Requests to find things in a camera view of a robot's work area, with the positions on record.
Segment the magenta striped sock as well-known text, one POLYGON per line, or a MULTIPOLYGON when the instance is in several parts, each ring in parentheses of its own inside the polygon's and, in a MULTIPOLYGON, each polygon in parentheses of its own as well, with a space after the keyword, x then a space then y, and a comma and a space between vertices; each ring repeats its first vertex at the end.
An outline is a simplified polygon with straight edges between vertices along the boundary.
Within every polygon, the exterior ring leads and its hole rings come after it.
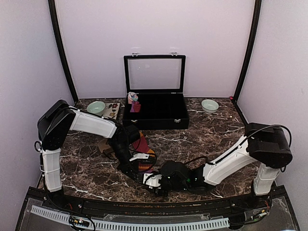
POLYGON ((155 164, 155 152, 149 148, 147 140, 145 136, 142 134, 141 131, 140 133, 140 138, 132 143, 132 148, 134 151, 138 153, 144 153, 144 154, 149 154, 148 159, 143 159, 138 161, 138 170, 139 171, 145 171, 145 173, 151 173, 154 170, 154 164, 155 164))

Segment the brown sock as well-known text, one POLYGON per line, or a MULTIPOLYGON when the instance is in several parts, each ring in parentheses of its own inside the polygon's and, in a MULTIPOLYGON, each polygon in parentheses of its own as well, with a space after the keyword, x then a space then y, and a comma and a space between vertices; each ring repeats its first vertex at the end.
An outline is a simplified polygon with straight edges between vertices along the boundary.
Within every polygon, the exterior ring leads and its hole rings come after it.
POLYGON ((108 159, 116 161, 115 152, 113 148, 109 145, 108 139, 104 138, 97 144, 99 151, 108 159))

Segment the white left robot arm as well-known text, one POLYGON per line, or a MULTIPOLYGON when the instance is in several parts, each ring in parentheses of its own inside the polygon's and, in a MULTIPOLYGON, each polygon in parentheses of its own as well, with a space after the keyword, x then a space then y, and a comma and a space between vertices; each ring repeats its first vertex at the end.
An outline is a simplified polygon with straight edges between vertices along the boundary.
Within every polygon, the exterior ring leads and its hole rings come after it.
POLYGON ((112 118, 105 118, 81 111, 70 106, 65 100, 58 100, 38 121, 38 138, 35 144, 40 152, 41 171, 44 185, 51 192, 49 202, 58 210, 68 206, 68 199, 60 192, 62 189, 60 171, 61 148, 70 131, 94 134, 107 139, 108 144, 119 161, 118 170, 133 180, 146 173, 157 162, 156 154, 130 150, 130 145, 141 139, 134 126, 123 126, 112 118))

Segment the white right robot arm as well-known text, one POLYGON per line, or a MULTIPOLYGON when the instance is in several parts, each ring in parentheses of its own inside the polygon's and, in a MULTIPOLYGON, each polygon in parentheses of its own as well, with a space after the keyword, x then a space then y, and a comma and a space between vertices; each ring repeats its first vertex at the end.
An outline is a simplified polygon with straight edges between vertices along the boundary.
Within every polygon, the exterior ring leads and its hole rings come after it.
POLYGON ((293 159, 292 139, 285 136, 290 133, 283 125, 249 123, 244 135, 216 159, 206 160, 195 169, 188 168, 187 163, 166 161, 157 173, 145 174, 142 182, 150 191, 162 196, 169 191, 205 194, 243 167, 259 162, 253 192, 245 199, 245 204, 255 209, 271 191, 279 172, 285 171, 293 159))

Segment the magenta purple rolled sock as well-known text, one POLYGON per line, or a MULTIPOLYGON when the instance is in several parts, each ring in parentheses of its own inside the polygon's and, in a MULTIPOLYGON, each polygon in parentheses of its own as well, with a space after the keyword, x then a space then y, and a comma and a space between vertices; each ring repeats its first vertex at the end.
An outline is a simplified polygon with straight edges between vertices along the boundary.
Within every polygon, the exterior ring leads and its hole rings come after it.
POLYGON ((138 101, 132 101, 131 103, 131 113, 139 113, 141 110, 141 104, 138 101))

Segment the green ceramic bowl on plate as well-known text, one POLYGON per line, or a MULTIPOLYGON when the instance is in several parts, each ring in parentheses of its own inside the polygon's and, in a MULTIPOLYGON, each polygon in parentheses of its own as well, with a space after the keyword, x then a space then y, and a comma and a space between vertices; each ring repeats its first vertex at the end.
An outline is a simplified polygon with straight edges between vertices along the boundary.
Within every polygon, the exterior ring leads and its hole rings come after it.
POLYGON ((90 103, 87 106, 87 112, 91 114, 95 114, 97 116, 102 116, 105 108, 106 108, 106 104, 104 102, 95 101, 95 102, 90 103))

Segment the pink white rolled sock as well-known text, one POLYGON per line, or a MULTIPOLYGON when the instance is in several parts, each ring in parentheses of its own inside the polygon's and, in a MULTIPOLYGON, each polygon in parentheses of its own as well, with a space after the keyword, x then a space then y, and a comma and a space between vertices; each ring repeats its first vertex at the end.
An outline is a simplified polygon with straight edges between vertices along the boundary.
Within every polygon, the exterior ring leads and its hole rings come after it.
POLYGON ((134 104, 138 101, 138 95, 135 92, 128 93, 128 104, 134 104))

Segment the green bowl at right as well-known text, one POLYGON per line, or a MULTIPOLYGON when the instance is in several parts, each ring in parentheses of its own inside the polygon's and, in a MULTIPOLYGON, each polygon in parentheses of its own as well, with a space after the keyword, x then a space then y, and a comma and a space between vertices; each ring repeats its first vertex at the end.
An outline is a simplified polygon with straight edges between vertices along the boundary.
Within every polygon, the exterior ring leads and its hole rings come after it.
POLYGON ((218 108, 219 108, 219 104, 211 99, 205 99, 201 102, 201 106, 203 111, 207 114, 210 115, 212 113, 215 113, 218 108))

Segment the black compartment storage box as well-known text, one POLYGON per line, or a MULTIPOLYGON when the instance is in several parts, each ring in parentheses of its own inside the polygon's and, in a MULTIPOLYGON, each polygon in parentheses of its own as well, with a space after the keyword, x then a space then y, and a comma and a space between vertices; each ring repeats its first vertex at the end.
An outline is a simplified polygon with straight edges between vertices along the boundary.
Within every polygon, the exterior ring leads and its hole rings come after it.
POLYGON ((179 54, 125 55, 126 102, 124 126, 140 130, 187 129, 189 114, 183 96, 186 56, 179 54), (135 92, 141 104, 131 113, 128 93, 135 92))

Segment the white perforated front rail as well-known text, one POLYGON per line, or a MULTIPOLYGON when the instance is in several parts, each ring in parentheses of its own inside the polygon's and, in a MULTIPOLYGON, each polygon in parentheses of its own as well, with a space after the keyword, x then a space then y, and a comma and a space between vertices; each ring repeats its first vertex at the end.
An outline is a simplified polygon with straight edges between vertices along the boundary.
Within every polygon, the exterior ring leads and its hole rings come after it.
POLYGON ((230 226, 228 218, 203 215, 138 217, 108 214, 104 218, 88 219, 36 205, 31 207, 30 213, 78 231, 211 231, 230 226))

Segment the black left corner post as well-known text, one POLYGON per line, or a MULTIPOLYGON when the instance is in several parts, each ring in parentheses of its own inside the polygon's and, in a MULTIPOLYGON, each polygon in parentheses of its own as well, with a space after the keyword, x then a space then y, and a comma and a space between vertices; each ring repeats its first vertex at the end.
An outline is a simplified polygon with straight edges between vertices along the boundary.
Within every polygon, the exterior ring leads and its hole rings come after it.
POLYGON ((62 40, 62 35, 60 31, 60 24, 58 21, 58 15, 57 15, 57 10, 56 10, 56 2, 54 0, 48 0, 48 6, 49 6, 49 12, 50 12, 50 18, 51 18, 51 24, 53 28, 53 33, 54 33, 54 38, 58 50, 58 54, 60 57, 60 61, 62 64, 64 76, 70 91, 70 94, 72 96, 73 102, 77 103, 79 98, 77 95, 77 91, 75 88, 75 85, 73 83, 73 78, 69 69, 66 53, 64 50, 64 44, 62 40))

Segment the black corner post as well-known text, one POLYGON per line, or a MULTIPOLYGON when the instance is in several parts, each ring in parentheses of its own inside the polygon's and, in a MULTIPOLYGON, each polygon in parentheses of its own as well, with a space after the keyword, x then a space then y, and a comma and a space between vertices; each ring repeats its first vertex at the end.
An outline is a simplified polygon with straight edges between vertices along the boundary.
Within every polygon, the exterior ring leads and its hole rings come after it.
POLYGON ((260 17, 260 12, 261 12, 261 5, 262 5, 262 0, 255 0, 255 4, 254 4, 254 10, 253 10, 253 16, 252 16, 252 23, 251 23, 251 27, 250 27, 250 33, 249 33, 249 37, 248 37, 248 42, 247 42, 247 47, 246 47, 246 51, 245 51, 245 56, 244 56, 244 60, 243 60, 243 65, 241 68, 241 72, 239 75, 239 79, 238 79, 238 83, 235 89, 235 93, 233 95, 233 103, 237 104, 243 85, 244 85, 244 81, 245 81, 245 77, 248 71, 248 67, 250 64, 250 60, 251 60, 251 56, 252 56, 252 52, 253 52, 253 48, 254 48, 254 44, 255 44, 255 39, 256 39, 256 35, 257 35, 257 27, 258 27, 258 22, 259 22, 259 17, 260 17))
POLYGON ((57 15, 57 10, 56 10, 56 2, 54 0, 48 0, 48 6, 49 6, 49 12, 50 12, 50 18, 51 18, 51 24, 53 28, 53 33, 54 33, 54 38, 58 50, 58 54, 60 57, 60 61, 62 64, 64 76, 70 91, 70 94, 72 96, 73 102, 77 103, 79 98, 77 95, 77 91, 75 88, 75 85, 73 83, 73 78, 69 69, 66 53, 64 50, 64 44, 62 40, 62 35, 60 31, 60 24, 58 21, 58 15, 57 15))

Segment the black right corner post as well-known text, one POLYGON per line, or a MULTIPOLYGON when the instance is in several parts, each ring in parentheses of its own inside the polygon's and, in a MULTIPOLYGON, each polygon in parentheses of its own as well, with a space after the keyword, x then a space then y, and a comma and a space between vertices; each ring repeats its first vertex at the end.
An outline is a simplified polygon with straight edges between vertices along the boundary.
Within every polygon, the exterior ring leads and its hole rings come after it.
POLYGON ((233 95, 233 103, 237 104, 243 85, 244 85, 244 81, 245 81, 245 77, 248 71, 248 67, 250 64, 250 60, 251 60, 251 56, 252 56, 252 52, 253 52, 253 48, 254 48, 254 44, 255 44, 255 39, 256 39, 256 35, 257 35, 257 27, 258 27, 258 22, 259 22, 259 17, 260 17, 260 12, 261 12, 261 5, 262 5, 262 0, 255 0, 255 4, 254 4, 254 10, 253 10, 253 16, 252 16, 252 23, 251 23, 251 27, 250 27, 250 33, 249 33, 249 37, 248 37, 248 42, 247 42, 247 47, 246 47, 246 51, 245 51, 245 56, 244 56, 244 60, 243 60, 243 65, 241 68, 241 72, 239 75, 239 79, 238 79, 238 83, 235 89, 235 93, 233 95))

